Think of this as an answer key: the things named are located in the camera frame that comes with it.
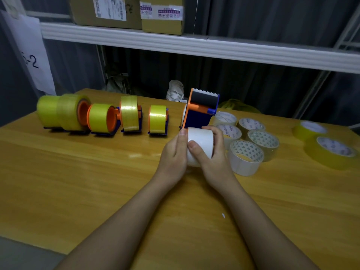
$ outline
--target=person's right hand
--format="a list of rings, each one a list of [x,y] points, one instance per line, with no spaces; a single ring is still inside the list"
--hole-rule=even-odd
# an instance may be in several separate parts
[[[187,147],[200,163],[206,181],[221,193],[227,187],[231,187],[233,183],[238,184],[238,181],[225,155],[223,131],[214,126],[204,126],[202,128],[211,130],[214,133],[215,145],[212,158],[209,159],[200,145],[193,140],[187,143]]]

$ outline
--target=white metal shelf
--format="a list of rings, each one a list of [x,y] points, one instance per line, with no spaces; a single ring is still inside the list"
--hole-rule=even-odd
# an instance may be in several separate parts
[[[320,47],[261,44],[208,36],[42,22],[44,39],[360,74],[360,54]]]

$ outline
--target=wooden table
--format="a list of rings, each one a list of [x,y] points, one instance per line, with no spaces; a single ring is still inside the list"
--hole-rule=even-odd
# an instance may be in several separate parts
[[[84,89],[93,103],[121,94]],[[138,97],[140,135],[113,138],[50,132],[36,113],[0,128],[0,235],[69,253],[152,177],[179,129],[184,104]],[[149,137],[150,104],[169,108],[169,136]],[[260,120],[280,140],[276,158],[238,180],[273,222],[322,269],[360,269],[360,169],[336,171],[311,160],[292,136],[298,121],[232,111]],[[360,148],[346,127],[330,134]],[[193,168],[165,197],[134,269],[253,269],[229,209]]]

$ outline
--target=hand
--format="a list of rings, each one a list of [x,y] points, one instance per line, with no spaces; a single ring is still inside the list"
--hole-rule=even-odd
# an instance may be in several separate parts
[[[195,141],[189,141],[187,146],[191,154],[200,163],[206,181],[218,192],[239,184],[225,155],[223,132],[214,126],[204,126],[203,129],[214,133],[214,154],[211,159],[207,157],[203,149]]]
[[[172,188],[183,177],[187,167],[188,131],[181,129],[161,153],[153,180]]]

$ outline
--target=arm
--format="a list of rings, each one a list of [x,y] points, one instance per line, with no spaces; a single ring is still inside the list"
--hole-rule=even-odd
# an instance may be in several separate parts
[[[187,141],[187,131],[181,130],[168,142],[153,178],[81,242],[56,270],[128,269],[155,209],[185,173]]]
[[[234,176],[225,156],[223,132],[213,126],[214,155],[209,159],[201,147],[190,141],[190,152],[197,158],[208,183],[228,204],[259,269],[319,269],[266,216]]]

